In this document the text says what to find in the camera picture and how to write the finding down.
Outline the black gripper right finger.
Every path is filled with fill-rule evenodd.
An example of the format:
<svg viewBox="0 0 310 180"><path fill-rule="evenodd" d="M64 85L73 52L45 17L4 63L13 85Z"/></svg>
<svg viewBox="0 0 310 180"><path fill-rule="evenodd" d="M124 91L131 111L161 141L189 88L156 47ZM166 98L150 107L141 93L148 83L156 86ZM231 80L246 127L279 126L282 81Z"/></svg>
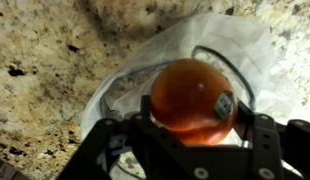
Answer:
<svg viewBox="0 0 310 180"><path fill-rule="evenodd" d="M238 111L233 128L241 140L251 142L254 132L255 114L242 102L238 102Z"/></svg>

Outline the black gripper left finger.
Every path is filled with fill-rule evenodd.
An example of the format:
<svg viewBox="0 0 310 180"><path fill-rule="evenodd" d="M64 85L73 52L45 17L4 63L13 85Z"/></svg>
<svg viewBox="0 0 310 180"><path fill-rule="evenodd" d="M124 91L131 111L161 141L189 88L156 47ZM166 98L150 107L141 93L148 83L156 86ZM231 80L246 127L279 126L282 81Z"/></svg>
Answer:
<svg viewBox="0 0 310 180"><path fill-rule="evenodd" d="M151 115L150 96L143 95L141 97L140 114L144 119L149 119Z"/></svg>

